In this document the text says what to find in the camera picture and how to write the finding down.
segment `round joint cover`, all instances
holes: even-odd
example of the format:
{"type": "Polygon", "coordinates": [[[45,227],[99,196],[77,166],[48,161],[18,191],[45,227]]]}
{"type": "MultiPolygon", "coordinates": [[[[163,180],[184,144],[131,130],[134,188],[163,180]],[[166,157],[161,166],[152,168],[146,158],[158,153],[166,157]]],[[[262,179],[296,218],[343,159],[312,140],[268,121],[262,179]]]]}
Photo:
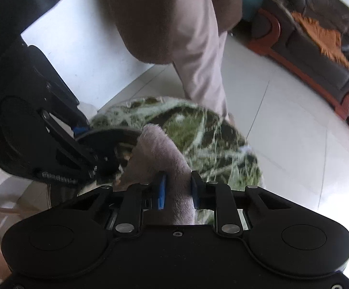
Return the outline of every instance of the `round joint cover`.
{"type": "Polygon", "coordinates": [[[105,230],[80,210],[50,210],[12,226],[2,253],[12,271],[41,278],[63,278],[94,264],[105,251],[105,230]]]}
{"type": "Polygon", "coordinates": [[[291,276],[328,275],[349,259],[345,227],[302,207],[270,211],[250,230],[248,245],[262,263],[291,276]]]}

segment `orange fringed blanket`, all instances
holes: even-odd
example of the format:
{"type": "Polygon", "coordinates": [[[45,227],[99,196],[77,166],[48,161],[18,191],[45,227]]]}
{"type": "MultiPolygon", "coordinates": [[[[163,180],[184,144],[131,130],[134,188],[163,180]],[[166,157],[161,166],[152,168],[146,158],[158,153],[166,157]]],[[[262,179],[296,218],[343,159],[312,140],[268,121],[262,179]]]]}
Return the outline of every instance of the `orange fringed blanket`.
{"type": "Polygon", "coordinates": [[[298,12],[292,12],[292,16],[320,48],[321,54],[332,61],[349,69],[349,61],[341,52],[341,35],[337,30],[329,30],[321,27],[319,21],[304,17],[298,12]]]}

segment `beige pants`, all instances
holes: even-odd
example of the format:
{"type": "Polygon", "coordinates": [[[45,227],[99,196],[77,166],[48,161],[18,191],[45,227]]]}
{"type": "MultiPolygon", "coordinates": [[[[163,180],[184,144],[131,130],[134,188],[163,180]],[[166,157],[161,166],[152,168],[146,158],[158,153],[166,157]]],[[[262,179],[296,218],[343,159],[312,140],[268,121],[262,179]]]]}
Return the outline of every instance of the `beige pants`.
{"type": "Polygon", "coordinates": [[[218,34],[212,0],[177,0],[173,64],[187,99],[228,118],[221,63],[227,33],[218,34]]]}

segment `person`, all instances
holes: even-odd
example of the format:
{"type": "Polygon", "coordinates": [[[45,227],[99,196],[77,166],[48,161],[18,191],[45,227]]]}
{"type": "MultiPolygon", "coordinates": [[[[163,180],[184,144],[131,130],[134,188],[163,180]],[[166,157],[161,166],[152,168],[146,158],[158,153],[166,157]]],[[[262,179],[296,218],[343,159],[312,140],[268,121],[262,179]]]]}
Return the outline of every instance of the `person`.
{"type": "Polygon", "coordinates": [[[187,99],[232,123],[222,85],[227,30],[242,0],[108,0],[129,52],[146,63],[173,63],[187,99]]]}

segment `silver screw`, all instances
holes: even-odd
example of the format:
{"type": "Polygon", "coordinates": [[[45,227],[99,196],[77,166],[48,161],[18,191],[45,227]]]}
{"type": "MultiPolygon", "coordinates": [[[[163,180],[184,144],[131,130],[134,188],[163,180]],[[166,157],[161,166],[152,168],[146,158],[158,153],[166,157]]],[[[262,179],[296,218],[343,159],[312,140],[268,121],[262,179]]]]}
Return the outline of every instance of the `silver screw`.
{"type": "Polygon", "coordinates": [[[120,232],[120,233],[128,233],[128,232],[132,232],[134,230],[134,226],[132,224],[129,224],[129,223],[122,223],[122,224],[118,224],[115,227],[115,230],[120,232]]]}
{"type": "Polygon", "coordinates": [[[237,233],[240,231],[240,227],[235,224],[226,224],[221,227],[221,230],[225,233],[237,233]]]}
{"type": "Polygon", "coordinates": [[[49,119],[50,117],[49,113],[46,111],[42,111],[42,116],[44,117],[44,119],[49,119]]]}

